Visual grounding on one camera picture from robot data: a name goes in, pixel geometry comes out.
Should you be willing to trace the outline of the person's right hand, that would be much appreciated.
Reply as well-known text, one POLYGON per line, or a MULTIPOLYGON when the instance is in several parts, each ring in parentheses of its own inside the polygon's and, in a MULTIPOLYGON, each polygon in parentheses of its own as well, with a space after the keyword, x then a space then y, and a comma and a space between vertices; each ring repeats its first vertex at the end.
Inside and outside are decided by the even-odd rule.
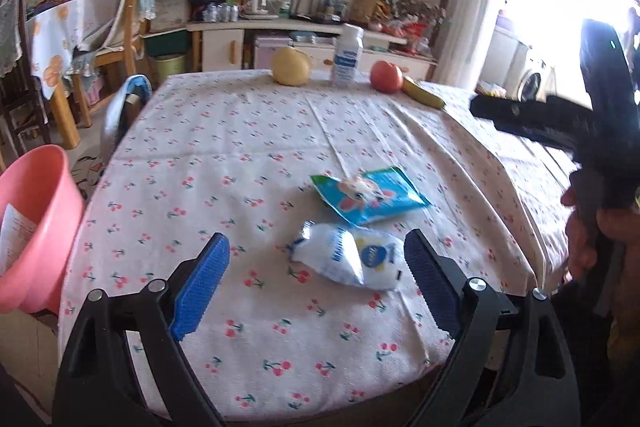
POLYGON ((561 197, 570 207, 565 233, 568 269, 585 283, 598 317, 612 321, 608 352, 611 358, 639 352, 639 213, 630 208, 600 208, 597 237, 592 239, 584 208, 573 187, 561 197))

